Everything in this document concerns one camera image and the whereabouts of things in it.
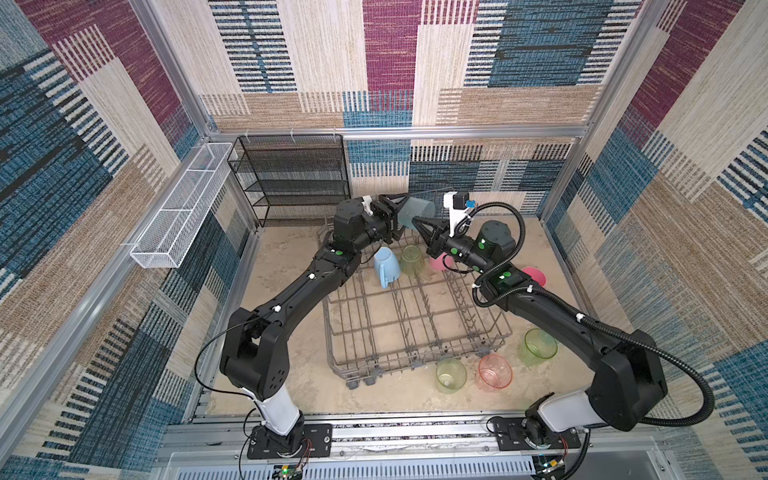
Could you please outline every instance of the light blue mug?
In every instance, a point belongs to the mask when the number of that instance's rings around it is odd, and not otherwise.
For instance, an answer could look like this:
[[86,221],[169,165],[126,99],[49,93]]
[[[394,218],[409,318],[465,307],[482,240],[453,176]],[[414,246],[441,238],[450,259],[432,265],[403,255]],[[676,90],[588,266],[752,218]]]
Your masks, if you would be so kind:
[[395,254],[387,247],[381,247],[373,256],[373,268],[379,275],[382,288],[386,288],[400,276],[400,263]]

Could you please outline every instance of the white wire basket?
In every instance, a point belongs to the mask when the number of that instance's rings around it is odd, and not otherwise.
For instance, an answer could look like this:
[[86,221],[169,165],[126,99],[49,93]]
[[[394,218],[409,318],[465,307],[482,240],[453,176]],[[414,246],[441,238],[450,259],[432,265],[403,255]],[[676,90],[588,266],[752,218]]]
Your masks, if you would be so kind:
[[236,160],[230,143],[205,144],[131,249],[142,268],[178,268]]

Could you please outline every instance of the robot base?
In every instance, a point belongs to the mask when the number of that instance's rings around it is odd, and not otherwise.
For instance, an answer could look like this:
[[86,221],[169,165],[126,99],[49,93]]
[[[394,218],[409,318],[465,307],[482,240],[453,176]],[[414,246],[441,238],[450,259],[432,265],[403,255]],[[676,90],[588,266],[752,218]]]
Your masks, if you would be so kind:
[[[520,425],[523,420],[524,418],[522,417],[515,417],[513,419],[493,417],[488,422],[488,427],[493,432],[496,432],[496,444],[500,451],[512,452],[514,450],[536,450],[535,447],[529,445],[528,442],[525,441],[525,430]],[[565,432],[562,432],[560,436],[568,442],[569,449],[578,449],[581,447],[581,441],[578,439],[578,434],[566,430]],[[549,448],[562,449],[563,445],[558,440],[558,442]]]
[[248,445],[246,457],[249,460],[265,460],[272,458],[301,458],[306,454],[307,442],[303,439],[309,439],[312,442],[312,451],[310,458],[330,457],[331,441],[333,440],[333,425],[329,423],[313,423],[304,425],[302,431],[302,442],[299,451],[294,455],[281,456],[283,448],[269,437],[265,428],[257,426],[251,432],[251,440]]

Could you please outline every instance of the black mesh shelf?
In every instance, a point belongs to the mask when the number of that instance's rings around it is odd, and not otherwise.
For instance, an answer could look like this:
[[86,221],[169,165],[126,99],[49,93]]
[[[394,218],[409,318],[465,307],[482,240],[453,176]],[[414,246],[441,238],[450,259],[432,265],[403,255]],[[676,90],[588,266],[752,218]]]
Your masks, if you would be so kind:
[[350,198],[340,135],[242,136],[230,163],[262,227],[323,225]]

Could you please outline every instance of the gray wire dish rack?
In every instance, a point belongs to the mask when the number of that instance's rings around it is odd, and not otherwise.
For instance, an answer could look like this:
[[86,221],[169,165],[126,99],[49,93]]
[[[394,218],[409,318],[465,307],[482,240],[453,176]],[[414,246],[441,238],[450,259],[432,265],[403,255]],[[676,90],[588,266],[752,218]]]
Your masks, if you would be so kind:
[[[330,227],[320,228],[318,243]],[[388,247],[399,258],[408,245],[418,246],[427,261],[426,245],[414,230]],[[366,248],[363,261],[377,247]],[[323,299],[331,370],[355,389],[360,380],[373,385],[385,373],[497,350],[511,335],[509,321],[497,306],[481,309],[472,302],[474,278],[425,265],[416,278],[403,274],[383,289],[373,261],[360,265]]]

